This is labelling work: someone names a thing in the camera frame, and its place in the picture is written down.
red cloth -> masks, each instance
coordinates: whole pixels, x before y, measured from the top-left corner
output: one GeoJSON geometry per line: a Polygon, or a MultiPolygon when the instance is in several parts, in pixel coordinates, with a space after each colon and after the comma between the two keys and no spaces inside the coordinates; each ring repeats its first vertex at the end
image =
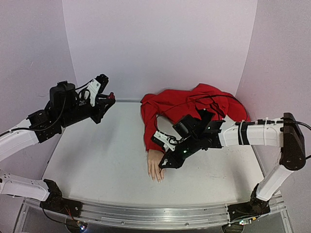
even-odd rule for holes
{"type": "Polygon", "coordinates": [[[248,115],[244,107],[234,99],[222,96],[202,98],[213,95],[233,96],[213,86],[202,83],[192,91],[165,90],[158,95],[145,95],[141,100],[141,116],[145,124],[144,141],[146,150],[163,151],[160,146],[151,141],[151,137],[156,132],[156,116],[159,114],[163,114],[173,124],[187,114],[201,119],[196,108],[198,110],[205,108],[207,111],[215,113],[212,120],[221,120],[226,115],[234,121],[250,120],[249,118],[246,119],[248,115]]]}

mannequin hand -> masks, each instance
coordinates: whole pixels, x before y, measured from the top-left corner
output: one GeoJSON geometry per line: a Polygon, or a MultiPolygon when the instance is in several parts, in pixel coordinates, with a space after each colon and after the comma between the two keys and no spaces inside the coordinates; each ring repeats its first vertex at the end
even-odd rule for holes
{"type": "Polygon", "coordinates": [[[158,182],[164,180],[164,170],[160,172],[159,163],[163,157],[163,153],[158,150],[149,150],[148,151],[148,175],[152,176],[152,180],[157,179],[158,182]]]}

white table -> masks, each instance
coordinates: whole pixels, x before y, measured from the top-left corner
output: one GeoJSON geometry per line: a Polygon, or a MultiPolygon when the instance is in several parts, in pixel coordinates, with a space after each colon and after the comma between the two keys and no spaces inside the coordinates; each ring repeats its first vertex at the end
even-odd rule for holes
{"type": "MultiPolygon", "coordinates": [[[[159,119],[160,130],[177,135],[159,119]]],[[[250,146],[199,151],[158,184],[148,177],[140,103],[116,103],[101,124],[67,127],[44,173],[67,198],[135,206],[193,206],[248,201],[263,179],[250,146]]]]}

red fabric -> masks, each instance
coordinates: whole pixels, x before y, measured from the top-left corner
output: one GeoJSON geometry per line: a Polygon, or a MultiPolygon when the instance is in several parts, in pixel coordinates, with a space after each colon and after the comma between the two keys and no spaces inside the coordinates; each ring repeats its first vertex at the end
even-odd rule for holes
{"type": "Polygon", "coordinates": [[[207,111],[215,113],[212,120],[221,120],[226,115],[234,121],[250,120],[249,118],[246,119],[247,113],[244,107],[234,99],[222,96],[202,98],[213,95],[232,96],[213,86],[202,83],[192,91],[165,90],[158,95],[145,95],[141,100],[141,116],[145,124],[144,141],[146,150],[162,151],[160,146],[151,141],[151,137],[156,132],[156,116],[164,112],[163,116],[167,117],[173,124],[187,114],[201,119],[195,108],[198,110],[205,108],[207,111]]]}

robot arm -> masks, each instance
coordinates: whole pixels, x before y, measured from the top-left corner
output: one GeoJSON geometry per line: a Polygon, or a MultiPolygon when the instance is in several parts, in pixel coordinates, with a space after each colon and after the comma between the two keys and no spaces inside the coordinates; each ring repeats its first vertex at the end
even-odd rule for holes
{"type": "Polygon", "coordinates": [[[163,168],[180,168],[185,159],[198,150],[234,145],[265,145],[281,148],[276,166],[254,189],[251,200],[228,206],[231,222],[253,219],[270,212],[269,200],[283,182],[306,163],[304,136],[294,124],[295,118],[285,113],[283,118],[234,122],[230,120],[197,121],[190,115],[173,125],[182,137],[175,138],[156,132],[152,140],[166,149],[159,164],[163,168]]]}
{"type": "MultiPolygon", "coordinates": [[[[108,77],[101,74],[87,83],[79,93],[72,83],[60,82],[50,89],[50,101],[39,110],[22,120],[18,125],[0,134],[0,161],[28,146],[42,143],[63,129],[86,118],[96,124],[115,103],[113,93],[101,94],[108,84],[108,77]]],[[[42,201],[45,209],[60,211],[64,205],[74,216],[78,215],[81,203],[62,198],[55,182],[31,180],[0,170],[0,194],[23,196],[42,201]]]]}

